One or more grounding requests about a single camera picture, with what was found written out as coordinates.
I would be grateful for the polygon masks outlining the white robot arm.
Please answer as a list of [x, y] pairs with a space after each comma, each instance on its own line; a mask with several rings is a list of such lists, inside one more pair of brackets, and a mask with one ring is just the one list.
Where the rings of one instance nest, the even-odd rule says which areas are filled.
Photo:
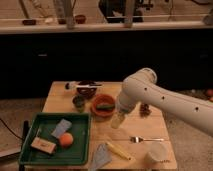
[[157, 75], [143, 68], [126, 77], [115, 102], [111, 127], [117, 129], [138, 102], [175, 115], [187, 124], [213, 137], [213, 103], [166, 90], [156, 85]]

